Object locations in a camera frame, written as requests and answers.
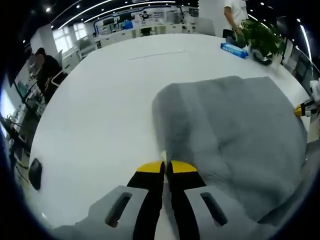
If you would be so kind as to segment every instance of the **yellow object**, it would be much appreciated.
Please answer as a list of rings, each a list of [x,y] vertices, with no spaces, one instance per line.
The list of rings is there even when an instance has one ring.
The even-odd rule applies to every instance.
[[[145,173],[160,173],[160,167],[163,161],[154,161],[147,164],[142,165],[136,171],[137,172],[145,172]]]
[[[302,108],[301,108],[301,105],[297,106],[296,109],[293,111],[294,114],[297,116],[297,117],[302,117]]]
[[[189,163],[186,163],[186,162],[172,160],[171,163],[172,163],[174,174],[189,173],[189,172],[197,171],[197,169],[194,166],[191,166]]]

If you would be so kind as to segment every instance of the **potted plant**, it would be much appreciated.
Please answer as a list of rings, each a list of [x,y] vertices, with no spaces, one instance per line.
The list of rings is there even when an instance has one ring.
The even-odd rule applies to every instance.
[[[241,33],[235,35],[236,42],[241,48],[248,46],[257,62],[270,65],[274,56],[284,51],[285,43],[273,25],[265,27],[259,21],[246,19],[240,28]]]

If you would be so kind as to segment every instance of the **green leaves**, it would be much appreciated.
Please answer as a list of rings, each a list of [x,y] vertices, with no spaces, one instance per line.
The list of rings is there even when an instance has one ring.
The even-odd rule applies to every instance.
[[[284,50],[284,42],[272,24],[266,28],[259,21],[246,19],[242,21],[241,26],[242,34],[237,35],[237,42],[240,45],[251,44],[254,49],[261,52],[263,57]]]

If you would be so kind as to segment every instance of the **black cable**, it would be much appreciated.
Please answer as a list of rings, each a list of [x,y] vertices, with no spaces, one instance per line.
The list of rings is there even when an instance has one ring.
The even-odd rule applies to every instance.
[[[25,177],[21,174],[21,172],[19,171],[19,169],[17,168],[17,165],[14,165],[16,170],[18,171],[18,173],[20,174],[20,176],[27,182],[29,183],[29,181],[27,179],[25,179]]]
[[[15,161],[16,164],[18,164],[20,167],[22,167],[23,169],[29,169],[28,167],[26,166],[23,166],[19,161]]]

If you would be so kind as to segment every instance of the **round white table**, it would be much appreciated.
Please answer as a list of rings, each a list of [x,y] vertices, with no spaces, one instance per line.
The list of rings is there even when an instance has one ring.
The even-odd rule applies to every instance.
[[[220,49],[224,41],[199,34],[140,37],[96,50],[76,66],[46,107],[31,149],[43,171],[30,201],[52,227],[82,220],[138,167],[160,159],[152,101],[168,84],[268,76],[293,106],[308,98],[282,66],[232,55]],[[308,131],[309,119],[303,121]]]

